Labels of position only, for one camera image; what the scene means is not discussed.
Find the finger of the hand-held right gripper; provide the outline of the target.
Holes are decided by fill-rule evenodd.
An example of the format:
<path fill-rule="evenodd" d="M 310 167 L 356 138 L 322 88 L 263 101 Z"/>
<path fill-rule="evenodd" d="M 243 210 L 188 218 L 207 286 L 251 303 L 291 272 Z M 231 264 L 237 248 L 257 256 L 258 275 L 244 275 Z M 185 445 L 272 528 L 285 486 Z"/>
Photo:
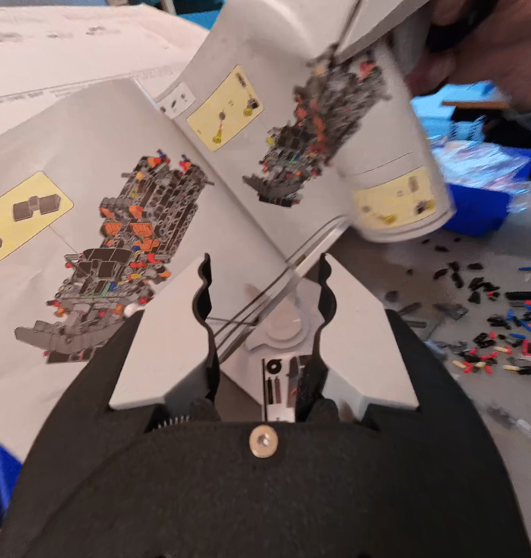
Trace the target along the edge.
<path fill-rule="evenodd" d="M 427 1 L 358 1 L 348 17 L 335 51 L 343 62 L 373 47 L 388 42 L 392 50 L 392 31 Z"/>

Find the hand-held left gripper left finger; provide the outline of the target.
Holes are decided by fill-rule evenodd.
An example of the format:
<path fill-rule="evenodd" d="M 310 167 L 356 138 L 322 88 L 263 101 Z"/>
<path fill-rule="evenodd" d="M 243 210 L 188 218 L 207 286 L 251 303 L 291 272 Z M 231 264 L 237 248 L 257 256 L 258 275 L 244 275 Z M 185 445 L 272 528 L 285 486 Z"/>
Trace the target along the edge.
<path fill-rule="evenodd" d="M 189 264 L 149 303 L 140 317 L 110 408 L 125 410 L 164 405 L 188 410 L 192 400 L 215 399 L 220 368 L 211 312 L 211 258 Z"/>

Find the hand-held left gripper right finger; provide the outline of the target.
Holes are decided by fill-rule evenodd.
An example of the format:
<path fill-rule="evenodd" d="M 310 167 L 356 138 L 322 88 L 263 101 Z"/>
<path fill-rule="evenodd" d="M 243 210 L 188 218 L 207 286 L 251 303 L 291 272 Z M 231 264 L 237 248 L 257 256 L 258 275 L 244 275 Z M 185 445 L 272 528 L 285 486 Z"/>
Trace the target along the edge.
<path fill-rule="evenodd" d="M 415 410 L 418 399 L 383 304 L 327 253 L 318 284 L 324 322 L 309 360 L 309 407 L 322 397 L 338 410 L 371 404 Z"/>

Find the pile of mixed lego pieces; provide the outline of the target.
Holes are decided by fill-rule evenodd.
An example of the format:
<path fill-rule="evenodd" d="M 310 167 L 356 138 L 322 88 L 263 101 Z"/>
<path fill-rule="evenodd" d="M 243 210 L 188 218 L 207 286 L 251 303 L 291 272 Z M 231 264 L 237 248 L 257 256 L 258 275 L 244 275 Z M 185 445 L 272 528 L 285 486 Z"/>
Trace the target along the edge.
<path fill-rule="evenodd" d="M 383 301 L 465 375 L 531 375 L 531 252 L 443 234 L 384 246 Z"/>

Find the lego instruction booklet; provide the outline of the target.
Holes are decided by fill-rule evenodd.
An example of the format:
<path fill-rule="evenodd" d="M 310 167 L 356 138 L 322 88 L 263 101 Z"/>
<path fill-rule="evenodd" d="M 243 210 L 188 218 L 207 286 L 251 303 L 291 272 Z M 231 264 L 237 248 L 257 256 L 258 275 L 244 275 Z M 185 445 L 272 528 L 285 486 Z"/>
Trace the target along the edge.
<path fill-rule="evenodd" d="M 357 1 L 226 1 L 158 99 L 93 85 L 0 136 L 0 443 L 24 463 L 128 317 L 197 257 L 220 359 L 355 228 L 454 205 L 386 41 L 337 62 Z"/>

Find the lego sticker sheet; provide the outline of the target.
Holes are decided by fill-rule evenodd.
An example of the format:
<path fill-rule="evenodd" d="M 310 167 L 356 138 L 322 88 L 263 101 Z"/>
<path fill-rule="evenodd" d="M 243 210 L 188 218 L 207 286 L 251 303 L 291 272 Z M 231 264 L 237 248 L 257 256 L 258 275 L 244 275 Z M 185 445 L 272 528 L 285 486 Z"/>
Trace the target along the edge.
<path fill-rule="evenodd" d="M 298 382 L 310 354 L 287 353 L 262 359 L 262 418 L 266 422 L 295 422 Z"/>

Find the person's right hand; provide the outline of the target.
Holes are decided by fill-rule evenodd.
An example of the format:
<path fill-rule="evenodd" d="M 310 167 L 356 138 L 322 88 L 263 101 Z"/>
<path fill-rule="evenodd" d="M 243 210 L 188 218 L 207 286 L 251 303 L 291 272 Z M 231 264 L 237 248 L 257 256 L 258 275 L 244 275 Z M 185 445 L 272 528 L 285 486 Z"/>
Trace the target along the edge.
<path fill-rule="evenodd" d="M 494 11 L 457 47 L 425 52 L 406 77 L 413 96 L 444 82 L 492 81 L 518 112 L 531 112 L 531 1 L 498 1 Z"/>

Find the clear plastic bags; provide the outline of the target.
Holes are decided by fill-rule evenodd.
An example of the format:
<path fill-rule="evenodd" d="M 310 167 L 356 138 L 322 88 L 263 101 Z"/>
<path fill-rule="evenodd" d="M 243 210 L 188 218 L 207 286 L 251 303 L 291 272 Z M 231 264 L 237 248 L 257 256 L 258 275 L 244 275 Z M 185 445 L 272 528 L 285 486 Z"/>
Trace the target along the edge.
<path fill-rule="evenodd" d="M 494 143 L 451 141 L 434 146 L 431 153 L 448 185 L 509 196 L 508 213 L 531 206 L 531 153 Z"/>

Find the large white paper sheet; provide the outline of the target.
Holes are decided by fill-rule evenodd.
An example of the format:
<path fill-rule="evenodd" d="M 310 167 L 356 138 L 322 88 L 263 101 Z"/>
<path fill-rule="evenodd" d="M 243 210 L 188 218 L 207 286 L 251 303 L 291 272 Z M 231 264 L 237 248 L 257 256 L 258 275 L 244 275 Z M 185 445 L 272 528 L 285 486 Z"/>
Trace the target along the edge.
<path fill-rule="evenodd" d="M 157 99 L 208 33 L 145 4 L 0 7 L 0 135 L 109 80 L 136 80 Z"/>

